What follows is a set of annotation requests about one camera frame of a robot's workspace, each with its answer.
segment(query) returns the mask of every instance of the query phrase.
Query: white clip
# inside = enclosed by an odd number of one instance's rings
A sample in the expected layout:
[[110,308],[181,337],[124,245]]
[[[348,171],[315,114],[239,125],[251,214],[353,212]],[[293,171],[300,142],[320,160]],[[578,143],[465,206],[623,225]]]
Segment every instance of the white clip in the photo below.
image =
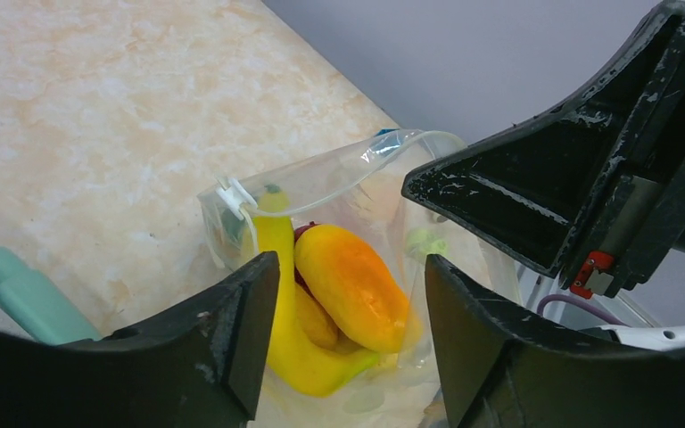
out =
[[222,201],[225,202],[227,208],[235,214],[235,217],[238,220],[245,219],[245,216],[240,210],[240,207],[244,203],[248,203],[254,208],[259,206],[256,200],[253,199],[251,194],[245,190],[243,185],[241,185],[236,178],[231,177],[228,179],[229,187],[227,188],[225,188],[222,180],[219,180],[219,183],[221,184],[221,187],[217,187],[217,195],[222,198]]

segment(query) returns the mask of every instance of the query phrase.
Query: gray wall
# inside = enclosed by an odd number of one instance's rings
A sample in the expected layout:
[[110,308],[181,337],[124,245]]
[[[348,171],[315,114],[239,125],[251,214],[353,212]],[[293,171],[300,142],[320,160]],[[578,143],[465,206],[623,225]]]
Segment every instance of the gray wall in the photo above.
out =
[[[405,128],[473,142],[590,78],[657,0],[264,0]],[[685,257],[635,300],[685,324]]]

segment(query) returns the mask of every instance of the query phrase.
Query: toy fruit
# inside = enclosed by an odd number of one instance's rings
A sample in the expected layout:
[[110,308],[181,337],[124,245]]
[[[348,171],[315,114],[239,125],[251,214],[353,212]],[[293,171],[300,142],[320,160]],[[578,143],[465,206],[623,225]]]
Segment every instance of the toy fruit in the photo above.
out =
[[316,225],[295,244],[295,266],[347,337],[377,352],[400,351],[409,300],[365,241],[342,227]]
[[[288,205],[287,195],[277,186],[267,186],[258,200],[259,209],[281,212]],[[260,251],[275,251],[279,258],[274,324],[267,354],[267,364],[300,393],[325,397],[350,379],[376,364],[379,355],[358,346],[350,353],[319,347],[303,331],[297,315],[297,289],[293,278],[293,225],[288,217],[255,217]],[[253,254],[251,234],[243,233],[243,251]]]
[[303,287],[295,285],[295,307],[306,335],[314,344],[334,350],[340,329],[324,308]]

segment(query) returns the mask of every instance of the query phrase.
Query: clear plastic bag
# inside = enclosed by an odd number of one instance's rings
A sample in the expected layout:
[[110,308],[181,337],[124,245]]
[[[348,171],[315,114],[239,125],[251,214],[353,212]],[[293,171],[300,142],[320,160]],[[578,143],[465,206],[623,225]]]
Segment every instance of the clear plastic bag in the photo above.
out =
[[[476,281],[519,301],[509,259],[462,227],[400,196],[403,178],[413,168],[465,146],[448,133],[394,130],[239,182],[220,178],[198,195],[218,266],[234,270],[244,263],[243,234],[254,234],[247,217],[289,216],[294,227],[312,221],[335,224],[374,248],[409,296],[411,316],[423,326],[413,340],[413,332],[406,332],[405,342],[412,345],[397,357],[327,398],[301,395],[267,369],[252,426],[419,426],[440,387],[424,288],[427,253],[444,255]],[[268,185],[279,186],[289,196],[290,206],[283,212],[260,212],[253,204]]]

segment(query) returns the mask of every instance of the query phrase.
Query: red fruit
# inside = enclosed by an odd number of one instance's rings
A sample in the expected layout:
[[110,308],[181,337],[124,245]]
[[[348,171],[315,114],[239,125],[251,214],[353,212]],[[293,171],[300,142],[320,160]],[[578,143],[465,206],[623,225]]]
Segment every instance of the red fruit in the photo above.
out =
[[[301,235],[303,235],[303,232],[311,229],[314,226],[318,226],[318,224],[316,224],[315,222],[312,221],[312,222],[308,223],[308,225],[306,225],[306,226],[301,226],[301,227],[298,227],[297,229],[295,229],[295,241],[298,242],[298,238],[300,238]],[[306,291],[309,292],[309,294],[311,293],[311,291],[309,290],[309,287],[306,285],[306,282],[303,280],[301,273],[298,272],[298,269],[295,269],[295,282],[298,283],[298,285],[300,285],[304,289],[306,289]]]

